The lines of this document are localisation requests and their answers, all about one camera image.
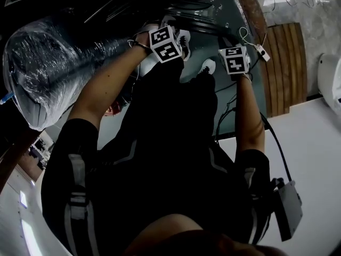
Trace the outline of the person's left forearm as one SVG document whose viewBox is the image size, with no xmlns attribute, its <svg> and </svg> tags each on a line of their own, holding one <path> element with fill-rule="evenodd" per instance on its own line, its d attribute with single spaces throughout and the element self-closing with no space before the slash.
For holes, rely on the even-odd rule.
<svg viewBox="0 0 341 256">
<path fill-rule="evenodd" d="M 148 56 L 142 45 L 149 46 L 149 33 L 137 34 L 136 41 L 138 45 L 126 50 L 87 82 L 68 120 L 83 119 L 100 128 L 104 113 L 118 97 L 133 70 Z"/>
</svg>

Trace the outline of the person's chin and neck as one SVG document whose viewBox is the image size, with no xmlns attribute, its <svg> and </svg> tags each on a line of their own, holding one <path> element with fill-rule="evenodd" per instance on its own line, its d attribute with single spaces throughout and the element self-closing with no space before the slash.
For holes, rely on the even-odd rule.
<svg viewBox="0 0 341 256">
<path fill-rule="evenodd" d="M 143 229 L 122 256 L 288 256 L 282 250 L 232 240 L 203 230 L 191 218 L 170 214 Z"/>
</svg>

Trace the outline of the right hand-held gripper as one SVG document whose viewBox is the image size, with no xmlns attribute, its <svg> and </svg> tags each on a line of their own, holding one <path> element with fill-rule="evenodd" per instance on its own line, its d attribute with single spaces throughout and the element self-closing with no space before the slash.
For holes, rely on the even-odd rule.
<svg viewBox="0 0 341 256">
<path fill-rule="evenodd" d="M 227 44 L 228 39 L 218 37 L 218 56 L 228 75 L 246 74 L 250 70 L 250 56 L 247 48 L 239 41 Z"/>
</svg>

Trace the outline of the person's right white shoe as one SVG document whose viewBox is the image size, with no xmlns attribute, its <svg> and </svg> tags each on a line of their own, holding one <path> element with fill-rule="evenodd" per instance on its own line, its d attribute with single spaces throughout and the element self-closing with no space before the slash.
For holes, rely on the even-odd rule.
<svg viewBox="0 0 341 256">
<path fill-rule="evenodd" d="M 210 74 L 212 75 L 215 72 L 216 69 L 216 62 L 212 59 L 206 59 L 199 71 L 199 74 Z"/>
</svg>

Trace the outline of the plastic-wrapped black appliance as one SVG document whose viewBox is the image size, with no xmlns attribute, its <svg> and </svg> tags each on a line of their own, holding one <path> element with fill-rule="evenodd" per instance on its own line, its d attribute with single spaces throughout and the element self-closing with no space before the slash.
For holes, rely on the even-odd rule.
<svg viewBox="0 0 341 256">
<path fill-rule="evenodd" d="M 55 124 L 95 72 L 128 48 L 126 21 L 85 24 L 71 9 L 16 30 L 3 52 L 3 77 L 31 129 Z"/>
</svg>

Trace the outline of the white toilet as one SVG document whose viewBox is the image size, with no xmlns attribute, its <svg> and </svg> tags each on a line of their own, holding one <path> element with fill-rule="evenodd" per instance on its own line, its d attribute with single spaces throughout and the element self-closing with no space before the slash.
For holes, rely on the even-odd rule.
<svg viewBox="0 0 341 256">
<path fill-rule="evenodd" d="M 318 65 L 318 89 L 325 102 L 341 117 L 341 57 L 322 54 Z"/>
</svg>

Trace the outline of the person's right forearm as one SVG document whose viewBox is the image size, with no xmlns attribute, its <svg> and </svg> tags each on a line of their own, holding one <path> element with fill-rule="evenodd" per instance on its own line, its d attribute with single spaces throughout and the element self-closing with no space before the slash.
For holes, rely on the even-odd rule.
<svg viewBox="0 0 341 256">
<path fill-rule="evenodd" d="M 245 150 L 265 151 L 265 130 L 250 78 L 243 74 L 237 80 L 235 115 L 236 154 Z"/>
</svg>

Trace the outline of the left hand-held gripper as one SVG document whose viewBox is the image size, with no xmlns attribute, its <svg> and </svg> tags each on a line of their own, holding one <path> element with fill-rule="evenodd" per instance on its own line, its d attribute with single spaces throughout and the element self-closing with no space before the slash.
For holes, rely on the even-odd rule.
<svg viewBox="0 0 341 256">
<path fill-rule="evenodd" d="M 161 63 L 182 56 L 182 47 L 175 35 L 175 29 L 170 25 L 171 21 L 175 21 L 175 19 L 166 15 L 160 26 L 149 31 L 150 48 Z"/>
</svg>

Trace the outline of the person's black shirt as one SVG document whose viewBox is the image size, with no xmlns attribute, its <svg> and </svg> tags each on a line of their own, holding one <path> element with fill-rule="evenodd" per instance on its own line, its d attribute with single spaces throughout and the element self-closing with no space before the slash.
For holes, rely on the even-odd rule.
<svg viewBox="0 0 341 256">
<path fill-rule="evenodd" d="M 73 255 L 121 256 L 170 214 L 238 242 L 262 239 L 269 215 L 260 201 L 270 185 L 262 152 L 232 161 L 215 143 L 161 143 L 150 134 L 116 137 L 98 150 L 98 134 L 86 120 L 67 121 L 43 177 L 44 219 Z"/>
</svg>

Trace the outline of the wooden slat platform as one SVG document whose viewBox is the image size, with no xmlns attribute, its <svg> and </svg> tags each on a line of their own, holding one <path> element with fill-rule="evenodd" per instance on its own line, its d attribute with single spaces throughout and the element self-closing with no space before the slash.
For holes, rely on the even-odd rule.
<svg viewBox="0 0 341 256">
<path fill-rule="evenodd" d="M 301 24 L 271 26 L 263 45 L 269 61 L 261 62 L 268 117 L 289 113 L 307 99 L 307 62 Z"/>
</svg>

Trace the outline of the white power strip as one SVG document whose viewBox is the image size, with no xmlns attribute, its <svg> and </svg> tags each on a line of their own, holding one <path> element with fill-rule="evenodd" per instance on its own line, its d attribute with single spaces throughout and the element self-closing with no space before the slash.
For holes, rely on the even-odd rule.
<svg viewBox="0 0 341 256">
<path fill-rule="evenodd" d="M 269 54 L 267 53 L 267 51 L 263 48 L 261 44 L 257 44 L 255 46 L 255 49 L 264 61 L 268 62 L 270 60 Z"/>
</svg>

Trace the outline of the person's black trousers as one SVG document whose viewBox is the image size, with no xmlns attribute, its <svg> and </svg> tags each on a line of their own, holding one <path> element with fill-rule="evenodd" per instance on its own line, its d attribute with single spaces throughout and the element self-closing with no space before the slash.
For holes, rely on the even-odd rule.
<svg viewBox="0 0 341 256">
<path fill-rule="evenodd" d="M 147 134 L 208 141 L 217 111 L 215 78 L 207 67 L 182 83 L 181 58 L 157 63 L 134 88 L 124 122 Z"/>
</svg>

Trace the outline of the small blue bottle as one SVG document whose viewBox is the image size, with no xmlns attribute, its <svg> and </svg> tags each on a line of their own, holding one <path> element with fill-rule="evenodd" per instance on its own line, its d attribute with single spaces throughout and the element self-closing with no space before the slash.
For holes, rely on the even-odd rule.
<svg viewBox="0 0 341 256">
<path fill-rule="evenodd" d="M 14 96 L 13 92 L 8 92 L 5 96 L 3 96 L 0 99 L 0 105 L 3 105 L 4 103 L 6 103 L 8 100 L 10 100 L 12 97 Z"/>
</svg>

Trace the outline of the curved wooden frame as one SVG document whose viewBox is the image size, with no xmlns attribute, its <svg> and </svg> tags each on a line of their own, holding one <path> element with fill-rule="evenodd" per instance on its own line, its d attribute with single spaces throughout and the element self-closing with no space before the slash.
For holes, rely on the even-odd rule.
<svg viewBox="0 0 341 256">
<path fill-rule="evenodd" d="M 14 144 L 0 157 L 0 194 L 18 161 L 40 134 L 41 131 L 26 128 Z"/>
</svg>

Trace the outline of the person's white shoe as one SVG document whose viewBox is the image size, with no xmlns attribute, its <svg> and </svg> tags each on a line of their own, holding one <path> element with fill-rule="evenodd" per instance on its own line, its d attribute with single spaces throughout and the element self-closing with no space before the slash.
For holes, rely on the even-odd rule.
<svg viewBox="0 0 341 256">
<path fill-rule="evenodd" d="M 199 71 L 199 74 L 210 74 L 212 75 L 215 72 L 216 69 L 216 62 L 212 59 L 206 59 Z"/>
<path fill-rule="evenodd" d="M 190 58 L 190 55 L 191 55 L 191 51 L 190 51 L 190 47 L 189 47 L 189 43 L 190 43 L 190 39 L 191 39 L 190 32 L 187 30 L 180 29 L 177 39 L 178 39 L 180 46 L 182 48 L 183 61 L 188 61 L 188 59 Z"/>
</svg>

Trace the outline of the person's left white shoe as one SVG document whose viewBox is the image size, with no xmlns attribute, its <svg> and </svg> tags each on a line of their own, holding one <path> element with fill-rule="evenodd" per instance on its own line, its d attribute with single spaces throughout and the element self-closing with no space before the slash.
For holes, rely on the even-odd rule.
<svg viewBox="0 0 341 256">
<path fill-rule="evenodd" d="M 188 59 L 190 58 L 190 55 L 191 55 L 191 51 L 190 51 L 190 47 L 189 47 L 189 43 L 190 43 L 190 39 L 191 39 L 190 32 L 187 30 L 180 29 L 177 39 L 178 39 L 180 46 L 182 48 L 183 61 L 188 61 Z"/>
</svg>

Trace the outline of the red round device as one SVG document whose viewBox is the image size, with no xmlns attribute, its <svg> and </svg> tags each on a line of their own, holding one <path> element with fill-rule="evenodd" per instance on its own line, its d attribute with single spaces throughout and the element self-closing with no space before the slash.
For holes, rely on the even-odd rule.
<svg viewBox="0 0 341 256">
<path fill-rule="evenodd" d="M 123 97 L 118 97 L 104 113 L 104 116 L 115 116 L 128 104 L 129 102 L 127 102 Z"/>
</svg>

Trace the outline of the grey electronics box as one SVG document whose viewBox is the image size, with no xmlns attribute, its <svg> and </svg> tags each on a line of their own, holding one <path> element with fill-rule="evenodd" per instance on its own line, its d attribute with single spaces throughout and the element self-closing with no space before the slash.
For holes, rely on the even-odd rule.
<svg viewBox="0 0 341 256">
<path fill-rule="evenodd" d="M 273 211 L 279 227 L 281 240 L 290 240 L 302 217 L 302 200 L 296 191 L 295 182 L 284 183 L 283 178 L 273 179 Z"/>
</svg>

